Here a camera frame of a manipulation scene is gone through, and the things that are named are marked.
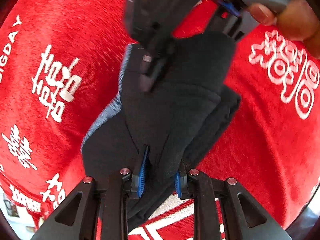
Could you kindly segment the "person's right hand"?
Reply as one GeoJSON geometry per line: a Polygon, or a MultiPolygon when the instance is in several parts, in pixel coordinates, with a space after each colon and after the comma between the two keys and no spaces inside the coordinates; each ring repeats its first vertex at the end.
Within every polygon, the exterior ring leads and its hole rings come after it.
{"type": "Polygon", "coordinates": [[[319,59],[319,19],[306,0],[291,0],[279,14],[259,3],[253,3],[247,10],[257,22],[274,24],[285,38],[303,42],[308,52],[319,59]]]}

